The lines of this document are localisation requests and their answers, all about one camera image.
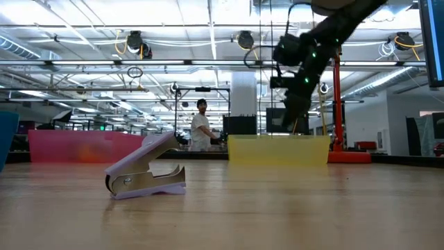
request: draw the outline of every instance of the white pillar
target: white pillar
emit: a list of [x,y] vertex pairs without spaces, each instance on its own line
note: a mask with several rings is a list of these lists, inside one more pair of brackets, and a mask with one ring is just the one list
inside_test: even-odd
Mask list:
[[233,72],[231,78],[231,116],[257,115],[255,72]]

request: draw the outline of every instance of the man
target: man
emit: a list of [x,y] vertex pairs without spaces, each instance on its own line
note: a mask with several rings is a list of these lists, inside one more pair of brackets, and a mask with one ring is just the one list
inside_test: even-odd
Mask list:
[[191,150],[208,151],[211,147],[210,139],[217,140],[218,138],[210,131],[210,123],[205,116],[205,111],[207,111],[206,100],[198,100],[197,109],[199,109],[199,113],[194,116],[191,122]]

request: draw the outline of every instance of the black monitor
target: black monitor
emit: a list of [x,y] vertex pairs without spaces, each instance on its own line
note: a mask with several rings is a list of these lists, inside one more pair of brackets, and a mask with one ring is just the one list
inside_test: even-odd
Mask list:
[[282,117],[285,113],[285,108],[267,108],[266,109],[266,131],[268,133],[302,133],[309,135],[308,128],[308,114],[304,114],[298,118],[296,129],[294,126],[281,126]]
[[444,0],[419,0],[429,86],[444,87]]

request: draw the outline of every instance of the blue object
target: blue object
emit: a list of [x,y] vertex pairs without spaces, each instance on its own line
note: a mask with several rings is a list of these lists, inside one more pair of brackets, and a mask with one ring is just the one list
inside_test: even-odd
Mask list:
[[418,2],[429,85],[444,87],[444,0]]
[[0,112],[0,172],[5,167],[6,157],[18,127],[19,114]]

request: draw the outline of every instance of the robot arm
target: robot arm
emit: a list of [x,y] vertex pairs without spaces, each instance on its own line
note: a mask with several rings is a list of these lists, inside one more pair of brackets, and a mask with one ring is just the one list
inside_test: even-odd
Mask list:
[[282,125],[289,126],[311,105],[311,95],[331,58],[356,27],[387,0],[356,0],[325,18],[300,37],[286,33],[276,46],[273,59],[286,66],[300,66],[285,93],[287,109]]

